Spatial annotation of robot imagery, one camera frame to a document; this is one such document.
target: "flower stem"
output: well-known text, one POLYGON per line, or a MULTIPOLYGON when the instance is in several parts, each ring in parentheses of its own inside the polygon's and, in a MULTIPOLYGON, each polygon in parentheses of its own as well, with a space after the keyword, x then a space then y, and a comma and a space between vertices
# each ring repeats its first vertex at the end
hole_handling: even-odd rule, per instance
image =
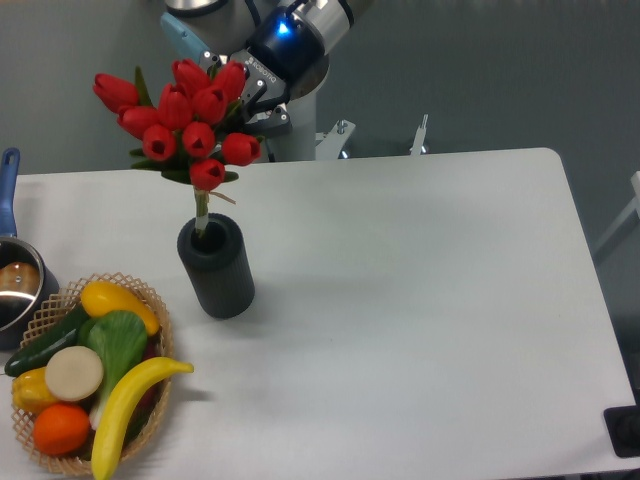
POLYGON ((203 238, 209 223, 209 192, 193 189, 196 197, 196 234, 203 238))

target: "metal pot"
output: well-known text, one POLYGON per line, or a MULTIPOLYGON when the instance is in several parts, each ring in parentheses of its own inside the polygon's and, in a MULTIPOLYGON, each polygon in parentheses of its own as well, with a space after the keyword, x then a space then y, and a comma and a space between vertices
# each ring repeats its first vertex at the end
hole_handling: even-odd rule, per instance
POLYGON ((17 238, 13 197, 19 164, 18 149, 5 150, 0 165, 0 350, 20 346, 34 312, 59 287, 36 249, 17 238))

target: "orange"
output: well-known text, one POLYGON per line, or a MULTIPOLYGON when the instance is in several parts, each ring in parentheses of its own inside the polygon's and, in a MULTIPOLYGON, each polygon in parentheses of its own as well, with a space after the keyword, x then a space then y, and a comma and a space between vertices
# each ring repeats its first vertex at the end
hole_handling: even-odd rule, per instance
POLYGON ((89 415, 81 407, 56 403, 36 418, 33 441, 45 455, 64 455, 82 446, 90 428, 89 415))

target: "wicker basket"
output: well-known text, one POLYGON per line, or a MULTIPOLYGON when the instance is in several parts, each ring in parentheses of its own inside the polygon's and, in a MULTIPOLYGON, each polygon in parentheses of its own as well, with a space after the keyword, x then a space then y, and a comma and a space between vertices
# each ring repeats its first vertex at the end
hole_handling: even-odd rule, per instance
MULTIPOLYGON (((122 273, 113 275, 94 274, 89 278, 81 278, 77 282, 69 283, 67 288, 61 289, 59 293, 51 295, 48 300, 43 302, 40 310, 35 313, 33 320, 29 322, 27 331, 24 333, 23 340, 20 343, 20 348, 28 345, 64 317, 64 315, 80 301, 80 292, 82 289, 89 282, 95 280, 103 280, 122 285, 147 304, 156 314, 160 322, 160 331, 157 333, 157 353, 161 356, 173 357, 173 336, 166 305, 153 288, 150 288, 139 279, 134 279, 122 273)), ((140 434, 122 451, 120 457, 121 462, 136 455, 154 434, 166 411, 170 390, 171 378, 168 378, 160 384, 157 403, 149 420, 144 427, 142 427, 140 434)), ((46 468, 51 473, 63 473, 69 476, 91 475, 90 461, 83 460, 79 457, 50 457, 40 453, 40 451, 35 448, 32 436, 35 415, 24 412, 14 406, 12 419, 17 440, 29 453, 29 458, 38 465, 46 468)))

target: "fake fruit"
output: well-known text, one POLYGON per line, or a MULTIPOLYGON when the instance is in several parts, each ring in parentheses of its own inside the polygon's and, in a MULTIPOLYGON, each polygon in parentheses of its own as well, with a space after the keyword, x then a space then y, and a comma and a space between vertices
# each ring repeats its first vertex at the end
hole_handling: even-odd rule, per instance
POLYGON ((40 413, 59 400, 44 381, 45 367, 24 372, 11 384, 13 404, 25 412, 40 413))
POLYGON ((132 312, 115 311, 100 319, 87 336, 87 346, 96 352, 104 366, 104 381, 89 414, 93 429, 120 379, 142 360, 147 332, 140 317, 132 312))
POLYGON ((96 352, 78 345, 51 357, 44 380, 54 396, 65 402, 77 402, 98 389, 103 375, 102 361, 96 352))
POLYGON ((155 357, 133 367, 111 392, 96 431, 91 454, 95 480, 108 480, 116 471, 127 425, 142 395, 152 385, 175 373, 193 373, 193 365, 155 357))
POLYGON ((76 344, 80 327, 89 319, 82 305, 76 305, 59 323, 18 350, 7 361, 4 373, 17 377, 24 372, 44 367, 56 352, 76 344))
POLYGON ((102 317, 114 310, 127 310, 142 319, 147 335, 155 335, 160 329, 160 323, 151 309, 129 290, 115 283, 89 283, 80 293, 80 302, 92 317, 102 317))
POLYGON ((89 435, 87 413, 72 403, 44 409, 33 425, 33 442, 45 455, 64 455, 80 448, 89 435))

